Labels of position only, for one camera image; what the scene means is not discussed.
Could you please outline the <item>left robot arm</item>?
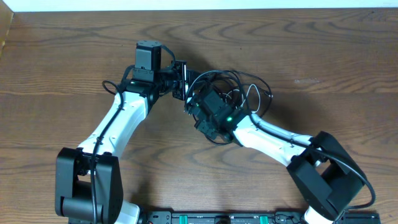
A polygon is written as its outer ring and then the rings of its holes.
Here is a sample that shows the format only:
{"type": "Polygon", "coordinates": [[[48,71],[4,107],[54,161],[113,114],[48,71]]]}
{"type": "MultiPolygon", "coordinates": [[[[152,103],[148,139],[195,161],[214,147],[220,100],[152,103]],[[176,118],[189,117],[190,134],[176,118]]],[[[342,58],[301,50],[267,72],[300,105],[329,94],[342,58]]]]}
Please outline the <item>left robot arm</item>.
{"type": "Polygon", "coordinates": [[[78,147],[58,153],[55,212],[69,223],[145,222],[141,208],[124,199],[119,160],[155,102],[168,93],[185,100],[199,76],[176,58],[162,67],[162,51],[173,55],[158,41],[138,41],[135,63],[114,86],[114,101],[103,120],[78,147]]]}

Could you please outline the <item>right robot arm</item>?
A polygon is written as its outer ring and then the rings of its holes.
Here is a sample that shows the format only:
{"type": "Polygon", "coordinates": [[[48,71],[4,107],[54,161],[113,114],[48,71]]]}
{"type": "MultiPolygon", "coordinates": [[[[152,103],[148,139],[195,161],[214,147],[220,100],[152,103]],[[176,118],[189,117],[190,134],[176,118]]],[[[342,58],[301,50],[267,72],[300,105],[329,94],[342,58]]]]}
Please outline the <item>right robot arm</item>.
{"type": "Polygon", "coordinates": [[[296,134],[243,108],[233,108],[214,90],[188,99],[195,128],[211,140],[253,148],[284,165],[308,203],[307,223],[333,223],[368,184],[363,171],[329,133],[296,134]]]}

